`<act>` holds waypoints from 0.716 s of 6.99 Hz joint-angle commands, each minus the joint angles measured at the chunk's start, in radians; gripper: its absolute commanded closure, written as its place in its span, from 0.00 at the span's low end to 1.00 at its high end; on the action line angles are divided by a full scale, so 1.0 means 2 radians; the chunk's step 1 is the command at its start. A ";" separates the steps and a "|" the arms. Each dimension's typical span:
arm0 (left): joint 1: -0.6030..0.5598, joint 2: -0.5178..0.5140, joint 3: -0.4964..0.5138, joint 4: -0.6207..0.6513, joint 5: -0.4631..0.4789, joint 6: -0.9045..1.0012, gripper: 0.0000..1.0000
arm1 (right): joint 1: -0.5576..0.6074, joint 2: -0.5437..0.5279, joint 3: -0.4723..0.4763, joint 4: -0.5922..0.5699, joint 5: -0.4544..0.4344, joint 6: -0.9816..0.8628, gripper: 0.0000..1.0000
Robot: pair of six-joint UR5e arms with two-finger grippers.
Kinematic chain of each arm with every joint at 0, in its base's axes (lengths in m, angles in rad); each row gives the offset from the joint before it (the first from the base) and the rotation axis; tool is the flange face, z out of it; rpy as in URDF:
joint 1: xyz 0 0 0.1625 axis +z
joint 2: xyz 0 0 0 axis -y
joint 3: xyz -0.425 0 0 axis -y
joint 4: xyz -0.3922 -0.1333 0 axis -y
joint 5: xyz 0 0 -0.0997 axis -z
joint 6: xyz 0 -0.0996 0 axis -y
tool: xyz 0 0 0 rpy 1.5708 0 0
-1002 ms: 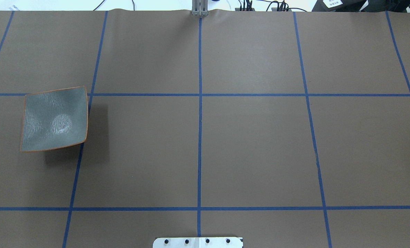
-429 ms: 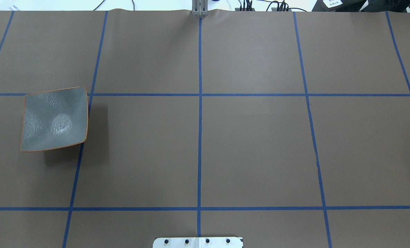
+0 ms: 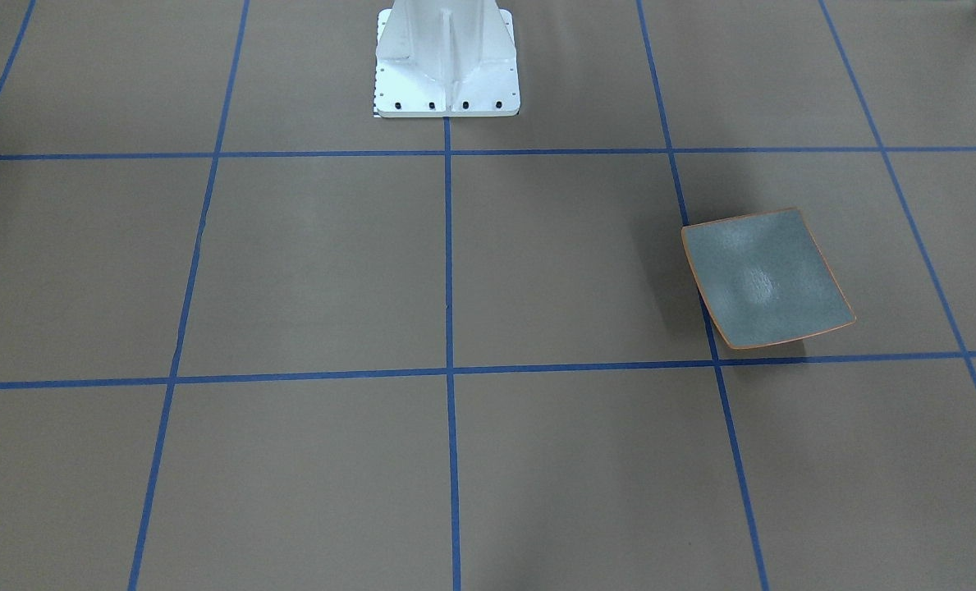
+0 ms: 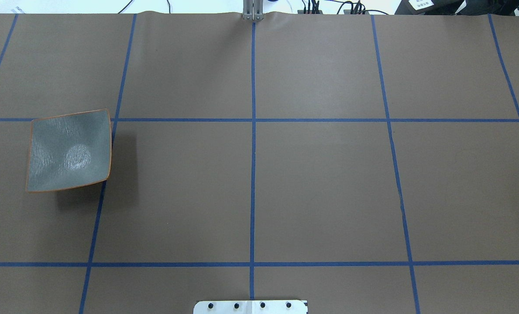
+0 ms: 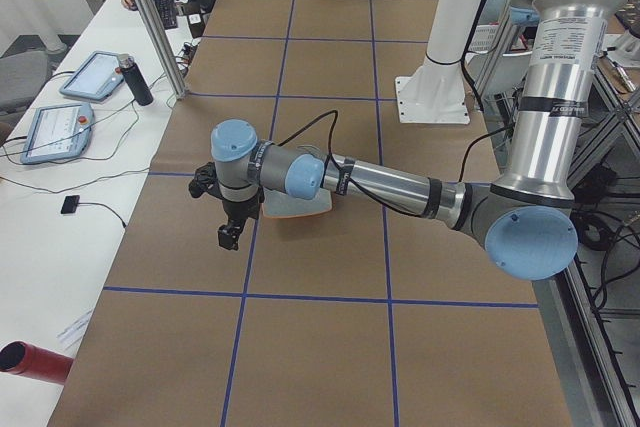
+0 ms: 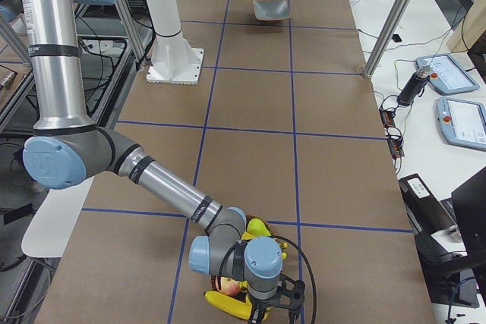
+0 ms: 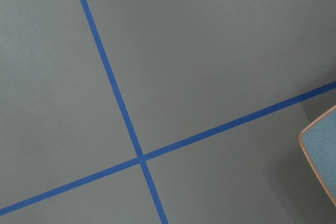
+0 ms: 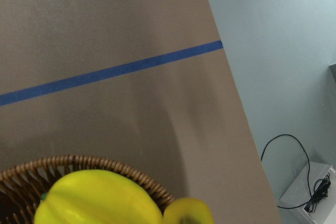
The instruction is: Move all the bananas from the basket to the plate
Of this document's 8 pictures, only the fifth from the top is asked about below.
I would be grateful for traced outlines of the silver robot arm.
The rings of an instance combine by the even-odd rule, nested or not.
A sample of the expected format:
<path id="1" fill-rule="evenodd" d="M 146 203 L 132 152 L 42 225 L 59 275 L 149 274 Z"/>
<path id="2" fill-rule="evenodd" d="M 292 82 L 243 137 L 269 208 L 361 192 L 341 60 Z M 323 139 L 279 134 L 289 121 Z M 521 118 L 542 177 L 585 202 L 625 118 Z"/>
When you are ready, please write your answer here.
<path id="1" fill-rule="evenodd" d="M 512 23 L 533 24 L 537 33 L 511 77 L 521 92 L 507 164 L 497 179 L 475 184 L 450 175 L 459 159 L 445 136 L 468 119 L 464 60 L 485 1 L 439 0 L 423 63 L 397 79 L 400 126 L 387 143 L 399 169 L 261 140 L 244 120 L 215 126 L 209 192 L 227 215 L 221 247 L 237 248 L 266 194 L 294 205 L 326 190 L 438 220 L 516 278 L 545 279 L 567 268 L 578 248 L 569 168 L 608 22 L 627 0 L 507 0 Z M 448 177 L 414 175 L 412 166 Z"/>

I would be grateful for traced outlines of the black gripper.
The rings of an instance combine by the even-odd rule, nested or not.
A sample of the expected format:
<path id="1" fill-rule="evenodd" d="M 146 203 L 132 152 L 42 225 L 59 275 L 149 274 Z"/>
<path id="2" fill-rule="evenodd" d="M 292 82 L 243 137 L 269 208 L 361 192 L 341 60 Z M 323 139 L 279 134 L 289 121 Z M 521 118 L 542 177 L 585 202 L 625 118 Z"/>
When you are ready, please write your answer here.
<path id="1" fill-rule="evenodd" d="M 223 210 L 227 215 L 227 223 L 218 228 L 218 243 L 224 249 L 238 250 L 239 239 L 246 221 L 251 218 L 257 220 L 260 213 L 260 201 L 249 199 L 242 202 L 222 201 Z"/>

